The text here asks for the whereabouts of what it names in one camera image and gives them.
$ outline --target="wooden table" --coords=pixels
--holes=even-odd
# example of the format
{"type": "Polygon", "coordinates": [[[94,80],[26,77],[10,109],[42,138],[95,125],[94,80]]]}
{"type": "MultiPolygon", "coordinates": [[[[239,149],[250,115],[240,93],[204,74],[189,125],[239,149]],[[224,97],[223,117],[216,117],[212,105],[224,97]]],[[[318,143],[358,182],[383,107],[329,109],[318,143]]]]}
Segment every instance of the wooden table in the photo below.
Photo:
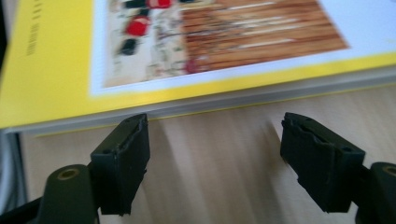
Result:
{"type": "MultiPolygon", "coordinates": [[[[285,112],[315,119],[365,150],[364,164],[396,163],[396,86],[254,105],[149,122],[151,159],[132,215],[102,223],[354,223],[326,214],[279,156],[285,112]]],[[[114,127],[35,137],[23,134],[30,199],[47,176],[88,164],[114,127]]]]}

